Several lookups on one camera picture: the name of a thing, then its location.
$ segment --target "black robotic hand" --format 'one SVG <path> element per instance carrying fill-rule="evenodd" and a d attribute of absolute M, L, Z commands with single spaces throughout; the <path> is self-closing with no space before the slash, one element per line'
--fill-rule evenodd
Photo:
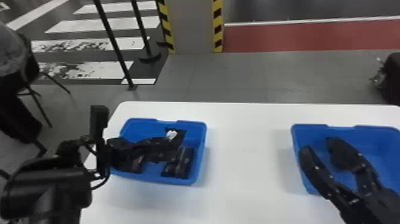
<path fill-rule="evenodd" d="M 355 175 L 358 192 L 333 179 L 310 146 L 299 151 L 301 169 L 311 184 L 340 211 L 347 224 L 399 224 L 400 197 L 379 182 L 372 165 L 340 138 L 326 138 L 331 164 Z"/>

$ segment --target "metal stand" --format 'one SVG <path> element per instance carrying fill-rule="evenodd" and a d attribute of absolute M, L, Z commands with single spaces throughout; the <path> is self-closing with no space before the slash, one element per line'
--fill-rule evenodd
<path fill-rule="evenodd" d="M 124 58 L 122 56 L 120 48 L 118 47 L 113 30 L 111 29 L 111 26 L 108 23 L 107 16 L 105 15 L 105 12 L 103 10 L 103 6 L 101 5 L 100 0 L 93 0 L 93 2 L 96 5 L 97 12 L 99 12 L 100 19 L 103 22 L 105 31 L 107 32 L 108 38 L 111 41 L 112 47 L 114 48 L 114 51 L 115 51 L 115 54 L 117 54 L 117 58 L 118 58 L 118 61 L 120 62 L 122 71 L 124 72 L 125 79 L 128 81 L 129 89 L 135 90 L 137 88 L 137 85 L 134 85 L 132 82 L 132 78 L 130 77 L 129 70 L 125 65 Z"/>
<path fill-rule="evenodd" d="M 147 34 L 145 27 L 143 26 L 142 16 L 140 15 L 138 3 L 136 0 L 130 0 L 132 3 L 133 11 L 135 12 L 137 25 L 140 29 L 140 34 L 142 35 L 143 43 L 145 43 L 145 51 L 140 53 L 139 59 L 143 63 L 152 63 L 158 61 L 161 58 L 160 50 L 158 49 L 157 44 L 152 41 L 152 44 L 149 43 L 147 39 Z"/>

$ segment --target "hazard stripe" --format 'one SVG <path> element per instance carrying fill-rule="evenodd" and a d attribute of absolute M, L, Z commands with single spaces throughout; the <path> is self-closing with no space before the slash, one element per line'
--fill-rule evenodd
<path fill-rule="evenodd" d="M 224 33 L 222 0 L 212 0 L 212 28 L 214 34 L 214 52 L 222 52 Z"/>
<path fill-rule="evenodd" d="M 175 53 L 174 38 L 172 35 L 171 23 L 168 19 L 168 7 L 167 0 L 157 0 L 158 13 L 160 14 L 160 20 L 162 29 L 165 36 L 165 44 L 168 47 L 168 52 L 171 54 Z"/>

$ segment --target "blue plastic bin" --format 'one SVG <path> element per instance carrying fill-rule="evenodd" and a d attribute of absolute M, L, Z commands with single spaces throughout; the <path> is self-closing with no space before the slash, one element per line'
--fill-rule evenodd
<path fill-rule="evenodd" d="M 330 164 L 325 138 L 340 137 L 363 154 L 377 170 L 379 179 L 386 188 L 400 193 L 400 132 L 394 127 L 330 127 L 328 125 L 295 124 L 291 131 L 298 166 L 299 150 L 310 145 L 336 181 L 357 190 L 355 177 L 351 172 L 338 170 Z M 304 172 L 300 170 L 300 173 L 307 192 L 319 194 Z"/>
<path fill-rule="evenodd" d="M 137 142 L 142 139 L 151 137 L 165 136 L 165 128 L 184 129 L 186 130 L 185 138 L 182 146 L 194 147 L 195 153 L 193 156 L 192 167 L 190 168 L 188 179 L 168 178 L 161 176 L 161 172 L 166 162 L 146 163 L 143 167 L 143 173 L 129 173 L 111 169 L 111 173 L 125 178 L 133 178 L 142 181 L 170 183 L 178 185 L 192 185 L 196 182 L 201 161 L 203 158 L 203 150 L 205 143 L 205 134 L 207 126 L 203 122 L 189 122 L 178 120 L 176 122 L 165 122 L 156 119 L 129 119 L 120 132 L 120 137 L 123 137 L 131 142 Z"/>

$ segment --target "black metal pole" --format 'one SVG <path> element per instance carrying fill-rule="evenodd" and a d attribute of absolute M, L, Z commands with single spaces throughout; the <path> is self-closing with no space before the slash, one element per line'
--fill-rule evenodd
<path fill-rule="evenodd" d="M 145 30 L 145 26 L 143 26 L 142 16 L 139 11 L 138 2 L 136 0 L 130 0 L 132 3 L 133 11 L 135 12 L 137 25 L 139 25 L 140 34 L 142 35 L 143 42 L 145 43 L 146 53 L 151 55 L 151 48 L 149 44 L 149 40 L 147 40 L 147 34 Z"/>
<path fill-rule="evenodd" d="M 114 51 L 115 51 L 115 54 L 117 54 L 118 61 L 120 62 L 122 70 L 124 71 L 125 79 L 128 81 L 129 88 L 136 89 L 136 85 L 133 84 L 132 79 L 129 74 L 129 71 L 128 71 L 128 68 L 125 65 L 124 57 L 122 56 L 120 48 L 118 47 L 117 41 L 115 40 L 113 30 L 111 29 L 110 24 L 108 23 L 108 20 L 107 20 L 107 16 L 104 13 L 103 6 L 101 5 L 100 0 L 93 0 L 93 2 L 96 5 L 97 12 L 99 12 L 100 19 L 103 22 L 105 31 L 107 32 L 108 38 L 111 41 L 112 47 L 114 48 Z"/>

